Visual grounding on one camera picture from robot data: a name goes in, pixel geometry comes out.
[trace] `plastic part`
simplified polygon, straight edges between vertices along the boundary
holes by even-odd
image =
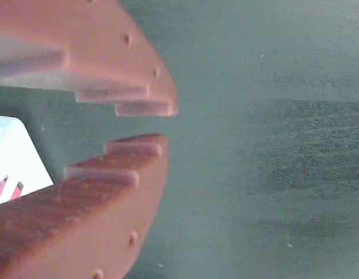
[[[105,146],[66,180],[0,205],[0,279],[123,278],[167,179],[166,137]]]
[[[0,0],[0,85],[73,91],[122,116],[177,114],[167,68],[116,0]]]

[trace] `small hole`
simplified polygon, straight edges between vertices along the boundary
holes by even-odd
[[[127,45],[131,45],[131,44],[132,44],[132,37],[129,36],[128,34],[124,35],[124,42],[125,42]]]
[[[103,279],[103,271],[97,270],[96,274],[94,274],[93,279]]]
[[[159,75],[160,75],[160,71],[159,71],[158,69],[155,69],[155,70],[154,70],[154,77],[155,77],[155,78],[158,78]]]
[[[129,237],[129,246],[134,246],[138,240],[138,234],[136,231],[133,231],[131,233],[131,236]]]

